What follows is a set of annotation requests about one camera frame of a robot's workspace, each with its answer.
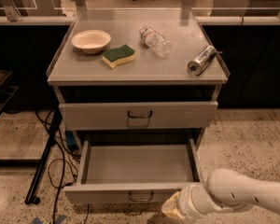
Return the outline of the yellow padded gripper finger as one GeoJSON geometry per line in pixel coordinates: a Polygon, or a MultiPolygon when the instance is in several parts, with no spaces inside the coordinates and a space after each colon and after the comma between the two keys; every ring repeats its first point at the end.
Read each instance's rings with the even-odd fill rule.
{"type": "Polygon", "coordinates": [[[185,217],[177,208],[177,201],[179,196],[180,192],[177,191],[162,205],[161,211],[169,218],[183,220],[185,217]]]}

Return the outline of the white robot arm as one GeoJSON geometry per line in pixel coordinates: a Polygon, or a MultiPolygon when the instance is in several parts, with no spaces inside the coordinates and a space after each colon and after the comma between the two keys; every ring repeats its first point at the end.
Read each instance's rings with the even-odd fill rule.
{"type": "Polygon", "coordinates": [[[168,217],[194,222],[211,213],[244,212],[254,205],[280,215],[280,183],[216,169],[204,183],[189,184],[161,207],[168,217]]]}

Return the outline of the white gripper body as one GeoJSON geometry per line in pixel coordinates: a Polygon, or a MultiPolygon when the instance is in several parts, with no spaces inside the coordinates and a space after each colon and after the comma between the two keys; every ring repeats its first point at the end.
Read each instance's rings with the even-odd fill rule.
{"type": "Polygon", "coordinates": [[[184,218],[198,220],[219,212],[221,206],[210,196],[205,184],[190,184],[183,188],[177,199],[177,209],[184,218]]]}

